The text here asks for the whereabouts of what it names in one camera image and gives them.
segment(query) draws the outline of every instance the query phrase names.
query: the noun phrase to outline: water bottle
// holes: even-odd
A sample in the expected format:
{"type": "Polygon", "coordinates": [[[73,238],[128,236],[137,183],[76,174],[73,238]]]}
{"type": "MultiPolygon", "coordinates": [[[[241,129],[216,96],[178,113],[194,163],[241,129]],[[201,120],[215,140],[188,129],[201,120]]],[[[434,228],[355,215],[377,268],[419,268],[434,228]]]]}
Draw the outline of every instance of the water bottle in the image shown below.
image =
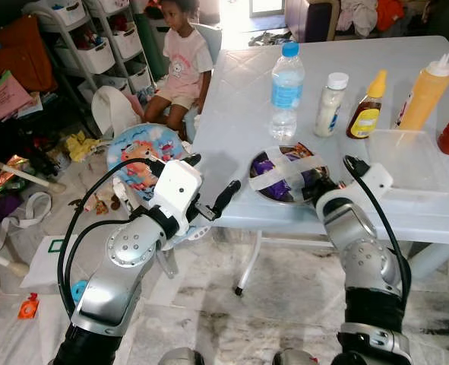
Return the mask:
{"type": "Polygon", "coordinates": [[[290,139],[297,129],[296,109],[302,97],[305,71],[299,58],[299,44],[284,43],[282,56],[273,71],[271,92],[272,113],[269,125],[270,134],[280,140],[290,139]]]}

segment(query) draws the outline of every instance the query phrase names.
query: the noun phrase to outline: metal bowl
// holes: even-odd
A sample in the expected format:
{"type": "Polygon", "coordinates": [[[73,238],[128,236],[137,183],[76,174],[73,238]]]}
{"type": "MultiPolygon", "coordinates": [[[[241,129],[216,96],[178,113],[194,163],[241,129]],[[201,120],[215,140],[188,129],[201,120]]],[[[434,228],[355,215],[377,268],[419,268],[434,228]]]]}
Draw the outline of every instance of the metal bowl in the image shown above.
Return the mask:
{"type": "MultiPolygon", "coordinates": [[[[282,154],[286,154],[287,152],[293,151],[294,146],[280,146],[280,151],[282,154]]],[[[251,160],[251,163],[249,165],[249,177],[256,177],[258,174],[256,173],[256,170],[253,167],[253,163],[255,161],[261,162],[264,160],[267,160],[268,156],[265,151],[260,152],[251,160]]],[[[305,188],[312,188],[314,184],[322,179],[323,177],[329,177],[329,169],[326,166],[317,167],[315,169],[309,170],[310,175],[307,178],[307,181],[305,181],[305,188]]],[[[301,201],[296,201],[288,192],[283,195],[281,200],[274,198],[270,192],[268,192],[267,189],[258,190],[257,193],[267,200],[271,200],[272,202],[285,204],[285,205],[303,205],[307,204],[311,201],[311,198],[304,199],[301,201]]]]}

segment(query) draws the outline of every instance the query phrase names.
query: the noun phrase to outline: shorts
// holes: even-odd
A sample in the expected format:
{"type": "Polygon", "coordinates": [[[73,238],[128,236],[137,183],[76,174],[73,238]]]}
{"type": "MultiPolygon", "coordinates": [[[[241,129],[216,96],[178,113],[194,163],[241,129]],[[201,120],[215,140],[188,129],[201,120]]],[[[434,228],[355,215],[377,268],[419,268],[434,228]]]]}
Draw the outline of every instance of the shorts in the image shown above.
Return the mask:
{"type": "Polygon", "coordinates": [[[157,92],[158,97],[162,97],[163,99],[167,99],[169,102],[176,105],[183,106],[187,110],[190,110],[192,104],[195,102],[194,97],[187,97],[185,95],[172,95],[172,93],[167,89],[162,89],[157,92]]]}

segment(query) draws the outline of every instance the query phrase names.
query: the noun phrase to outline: black cable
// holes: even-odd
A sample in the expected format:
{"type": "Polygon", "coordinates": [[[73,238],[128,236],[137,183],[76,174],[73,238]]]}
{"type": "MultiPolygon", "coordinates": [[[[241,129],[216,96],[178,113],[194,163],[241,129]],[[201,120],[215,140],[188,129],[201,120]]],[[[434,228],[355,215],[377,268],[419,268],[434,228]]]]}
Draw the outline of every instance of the black cable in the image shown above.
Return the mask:
{"type": "Polygon", "coordinates": [[[411,280],[409,277],[409,271],[406,269],[405,262],[403,260],[403,257],[401,255],[400,246],[398,245],[397,238],[394,236],[394,232],[391,229],[390,223],[388,222],[386,216],[384,215],[383,209],[381,209],[381,206],[378,203],[378,200],[376,200],[375,195],[372,193],[372,191],[369,189],[369,187],[362,181],[361,176],[356,172],[355,167],[353,166],[353,162],[349,159],[353,159],[353,161],[359,161],[358,159],[355,159],[351,156],[345,156],[343,159],[344,165],[346,165],[347,170],[349,173],[353,176],[354,180],[358,182],[359,186],[364,190],[366,195],[368,196],[369,200],[371,200],[371,203],[375,207],[381,222],[383,222],[384,228],[386,229],[387,235],[390,237],[391,244],[393,245],[395,256],[398,260],[398,265],[400,267],[400,275],[401,275],[401,303],[403,305],[403,309],[406,307],[406,301],[408,299],[409,289],[411,286],[411,280]]]}
{"type": "Polygon", "coordinates": [[[84,205],[86,204],[89,197],[109,178],[113,173],[120,170],[122,167],[129,165],[130,163],[141,162],[149,166],[150,170],[155,176],[159,176],[163,170],[164,164],[159,161],[152,161],[147,158],[131,158],[130,160],[123,161],[114,166],[110,171],[105,173],[97,182],[87,191],[86,195],[82,198],[81,203],[77,206],[74,215],[72,216],[71,222],[68,225],[67,232],[65,233],[64,240],[60,247],[60,253],[58,254],[57,261],[57,282],[58,291],[60,292],[62,302],[64,303],[65,311],[67,312],[69,318],[74,312],[75,305],[72,300],[71,286],[70,283],[64,281],[64,259],[65,253],[67,251],[68,242],[71,238],[72,231],[74,230],[75,224],[79,215],[81,215],[84,205]]]}
{"type": "Polygon", "coordinates": [[[127,219],[126,221],[118,221],[118,220],[109,220],[109,221],[99,221],[96,223],[91,224],[89,227],[86,227],[78,236],[77,239],[74,241],[74,245],[71,248],[71,251],[69,252],[69,255],[67,256],[67,262],[65,263],[65,275],[64,275],[64,283],[67,283],[69,286],[71,285],[71,267],[72,262],[74,261],[75,253],[77,251],[77,248],[79,247],[79,244],[81,243],[82,239],[94,228],[98,228],[100,226],[104,226],[107,224],[126,224],[131,222],[133,219],[127,219]]]}

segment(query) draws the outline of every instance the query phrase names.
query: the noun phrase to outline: girl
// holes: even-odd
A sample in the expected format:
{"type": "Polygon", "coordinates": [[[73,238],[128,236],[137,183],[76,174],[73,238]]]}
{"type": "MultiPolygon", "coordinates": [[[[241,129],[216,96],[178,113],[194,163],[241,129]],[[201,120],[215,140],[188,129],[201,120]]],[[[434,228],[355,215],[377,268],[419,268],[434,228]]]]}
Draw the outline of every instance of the girl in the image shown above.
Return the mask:
{"type": "Polygon", "coordinates": [[[163,55],[170,59],[169,78],[165,86],[148,103],[147,122],[165,122],[185,135],[182,119],[192,105],[202,112],[213,63],[207,43],[188,22],[195,15],[198,0],[159,0],[165,22],[170,26],[165,36],[163,55]],[[170,113],[162,120],[162,111],[170,105],[170,113]]]}

